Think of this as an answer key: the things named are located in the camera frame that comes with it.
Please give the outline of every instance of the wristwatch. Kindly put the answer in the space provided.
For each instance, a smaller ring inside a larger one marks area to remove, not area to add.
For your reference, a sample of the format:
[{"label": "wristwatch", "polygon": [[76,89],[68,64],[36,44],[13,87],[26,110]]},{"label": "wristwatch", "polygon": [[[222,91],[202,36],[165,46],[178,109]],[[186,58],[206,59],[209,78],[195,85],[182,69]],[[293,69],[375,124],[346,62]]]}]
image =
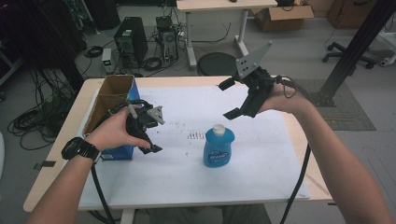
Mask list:
[{"label": "wristwatch", "polygon": [[97,161],[100,156],[100,151],[91,143],[84,141],[81,137],[75,137],[66,143],[62,149],[62,158],[71,160],[76,155],[81,155],[86,158],[91,158]]}]

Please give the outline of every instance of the desk leg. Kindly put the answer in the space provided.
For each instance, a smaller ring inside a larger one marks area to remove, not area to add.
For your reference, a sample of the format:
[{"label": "desk leg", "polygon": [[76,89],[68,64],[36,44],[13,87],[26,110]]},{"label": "desk leg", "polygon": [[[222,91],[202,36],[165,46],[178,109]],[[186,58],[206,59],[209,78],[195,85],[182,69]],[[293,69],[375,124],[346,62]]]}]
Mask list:
[{"label": "desk leg", "polygon": [[122,210],[121,223],[120,224],[133,224],[134,223],[134,209]]},{"label": "desk leg", "polygon": [[238,47],[242,51],[242,55],[248,55],[248,49],[244,43],[244,36],[245,36],[245,28],[247,27],[247,20],[248,20],[248,10],[244,9],[242,12],[242,19],[241,19],[241,28],[239,29],[239,35],[235,36],[235,42],[238,44]]},{"label": "desk leg", "polygon": [[197,60],[195,59],[194,48],[192,47],[190,15],[190,12],[186,12],[187,56],[189,57],[190,69],[195,69],[197,66]]}]

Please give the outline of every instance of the hand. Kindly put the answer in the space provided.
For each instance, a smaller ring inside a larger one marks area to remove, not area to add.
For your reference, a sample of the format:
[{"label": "hand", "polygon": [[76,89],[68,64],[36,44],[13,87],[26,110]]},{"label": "hand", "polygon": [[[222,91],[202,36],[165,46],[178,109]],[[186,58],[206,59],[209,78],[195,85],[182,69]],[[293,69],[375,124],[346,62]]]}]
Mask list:
[{"label": "hand", "polygon": [[125,122],[129,113],[128,108],[124,107],[117,114],[105,120],[85,138],[85,141],[93,144],[101,151],[124,145],[150,148],[149,142],[133,137],[126,132]]},{"label": "hand", "polygon": [[294,89],[285,87],[284,90],[282,84],[275,84],[271,91],[270,97],[264,102],[258,113],[274,109],[296,115],[298,112],[304,112],[304,109],[307,106],[313,106],[299,92],[288,99],[285,97],[284,91],[286,91],[286,95],[288,96],[294,94]]}]

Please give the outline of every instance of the wooden table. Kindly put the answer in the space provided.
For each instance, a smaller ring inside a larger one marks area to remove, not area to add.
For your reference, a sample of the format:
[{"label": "wooden table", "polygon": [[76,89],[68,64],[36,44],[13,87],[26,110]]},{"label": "wooden table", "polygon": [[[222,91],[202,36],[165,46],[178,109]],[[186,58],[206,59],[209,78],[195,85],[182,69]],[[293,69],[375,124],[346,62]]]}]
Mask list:
[{"label": "wooden table", "polygon": [[232,3],[229,0],[178,0],[177,9],[181,12],[186,13],[186,27],[187,27],[187,55],[189,57],[190,68],[196,67],[197,62],[195,59],[195,54],[192,47],[192,36],[191,36],[191,13],[203,13],[215,11],[216,15],[213,17],[213,13],[210,15],[199,14],[200,19],[204,19],[207,24],[212,24],[214,22],[219,22],[224,16],[228,16],[230,20],[234,17],[234,12],[232,10],[242,10],[240,22],[241,27],[239,29],[239,35],[235,36],[235,42],[242,51],[242,55],[248,55],[248,50],[244,43],[245,28],[248,19],[248,10],[251,8],[259,7],[275,7],[277,5],[275,0],[238,0]]},{"label": "wooden table", "polygon": [[[218,85],[225,78],[226,77],[144,77],[137,78],[136,83],[139,88],[199,87]],[[56,161],[55,166],[43,167],[41,169],[40,174],[38,175],[38,178],[24,203],[23,208],[25,211],[33,211],[40,198],[49,188],[55,177],[60,173],[64,165],[64,160],[61,156],[62,148],[69,139],[76,136],[77,129],[89,109],[93,93],[100,88],[103,81],[104,80],[102,78],[89,79],[85,81],[78,98],[73,104],[64,126],[62,127],[47,157],[47,161]],[[294,116],[285,113],[283,118],[297,157],[299,161],[302,162],[306,148],[306,138],[304,133]],[[330,200],[332,198],[324,184],[314,157],[311,157],[308,164],[304,181],[311,193],[310,200]],[[133,218],[133,214],[134,209],[125,209],[123,213],[123,221]]]}]

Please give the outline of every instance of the blue bottle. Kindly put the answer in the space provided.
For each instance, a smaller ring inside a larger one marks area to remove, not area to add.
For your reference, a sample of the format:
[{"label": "blue bottle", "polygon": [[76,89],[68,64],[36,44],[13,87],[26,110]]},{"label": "blue bottle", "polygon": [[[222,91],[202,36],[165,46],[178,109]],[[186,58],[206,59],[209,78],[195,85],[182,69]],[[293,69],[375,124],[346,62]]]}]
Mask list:
[{"label": "blue bottle", "polygon": [[233,132],[221,124],[215,124],[206,132],[204,164],[208,167],[220,167],[231,158],[231,143],[235,139]]}]

